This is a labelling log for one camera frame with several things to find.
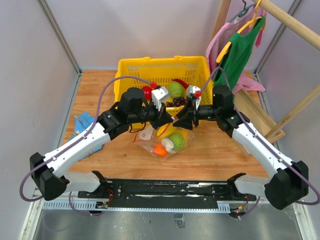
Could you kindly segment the green sugar apple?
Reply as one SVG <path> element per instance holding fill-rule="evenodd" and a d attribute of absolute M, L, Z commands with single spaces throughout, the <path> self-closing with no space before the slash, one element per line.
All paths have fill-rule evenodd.
<path fill-rule="evenodd" d="M 173 142 L 173 150 L 179 151 L 185 146 L 185 139 L 180 133 L 172 134 L 169 139 Z"/>

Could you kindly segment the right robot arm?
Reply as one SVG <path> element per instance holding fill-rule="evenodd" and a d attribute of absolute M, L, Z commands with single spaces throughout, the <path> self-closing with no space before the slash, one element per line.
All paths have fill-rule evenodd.
<path fill-rule="evenodd" d="M 190 85 L 186 90 L 188 104 L 177 114 L 175 127 L 192 130 L 199 121 L 215 121 L 230 138 L 244 146 L 263 166 L 268 178 L 239 173 L 226 188 L 232 200 L 244 194 L 266 198 L 278 210 L 296 203 L 309 193 L 309 169 L 303 161 L 295 162 L 278 151 L 234 105 L 226 85 L 212 89 L 213 103 L 201 105 L 201 90 Z"/>

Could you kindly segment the orange fruit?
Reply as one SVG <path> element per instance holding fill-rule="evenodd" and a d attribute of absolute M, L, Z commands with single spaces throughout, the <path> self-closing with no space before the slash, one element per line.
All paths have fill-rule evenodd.
<path fill-rule="evenodd" d="M 166 151 L 165 147 L 160 143 L 156 143 L 153 146 L 153 153 L 158 157 L 166 157 L 168 155 L 168 152 Z"/>

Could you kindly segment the clear zip top bag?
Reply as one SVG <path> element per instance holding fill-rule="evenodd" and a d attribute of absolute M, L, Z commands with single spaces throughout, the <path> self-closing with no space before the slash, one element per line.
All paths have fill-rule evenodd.
<path fill-rule="evenodd" d="M 151 155 L 166 159 L 190 147 L 194 139 L 190 130 L 168 123 L 158 129 L 146 126 L 135 134 L 133 142 Z"/>

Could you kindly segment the yellow bell pepper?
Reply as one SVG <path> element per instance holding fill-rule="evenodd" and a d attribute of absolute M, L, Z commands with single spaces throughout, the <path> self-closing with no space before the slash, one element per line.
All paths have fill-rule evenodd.
<path fill-rule="evenodd" d="M 176 131 L 176 128 L 171 124 L 166 124 L 161 126 L 156 133 L 157 137 L 167 138 L 168 136 L 172 135 Z"/>

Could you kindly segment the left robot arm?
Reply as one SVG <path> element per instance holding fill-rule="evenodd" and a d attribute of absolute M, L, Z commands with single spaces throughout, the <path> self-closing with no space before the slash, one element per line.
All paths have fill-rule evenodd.
<path fill-rule="evenodd" d="M 127 132 L 133 124 L 150 123 L 156 129 L 173 122 L 165 106 L 169 97 L 169 91 L 162 86 L 152 90 L 151 101 L 147 102 L 142 89 L 131 87 L 119 102 L 71 141 L 45 155 L 33 154 L 30 157 L 31 177 L 44 199 L 51 201 L 67 192 L 88 192 L 96 198 L 103 197 L 107 185 L 101 173 L 69 172 L 70 167 L 95 148 Z"/>

